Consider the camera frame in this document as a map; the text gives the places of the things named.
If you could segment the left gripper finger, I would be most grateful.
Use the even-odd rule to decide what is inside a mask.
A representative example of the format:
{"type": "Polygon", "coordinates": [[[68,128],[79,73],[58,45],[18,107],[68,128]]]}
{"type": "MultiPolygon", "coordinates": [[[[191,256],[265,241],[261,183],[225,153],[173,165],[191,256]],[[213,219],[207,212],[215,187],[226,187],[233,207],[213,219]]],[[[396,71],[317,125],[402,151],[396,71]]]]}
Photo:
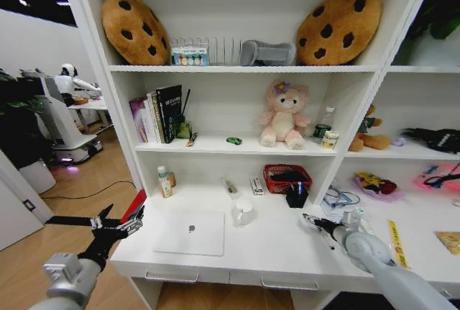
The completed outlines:
{"type": "Polygon", "coordinates": [[[107,219],[108,214],[113,208],[113,204],[108,205],[105,209],[102,209],[97,216],[91,219],[91,229],[113,229],[113,225],[110,220],[107,219]]]}
{"type": "Polygon", "coordinates": [[[142,218],[144,216],[144,205],[139,205],[128,217],[121,230],[127,234],[133,234],[142,227],[142,218]]]}

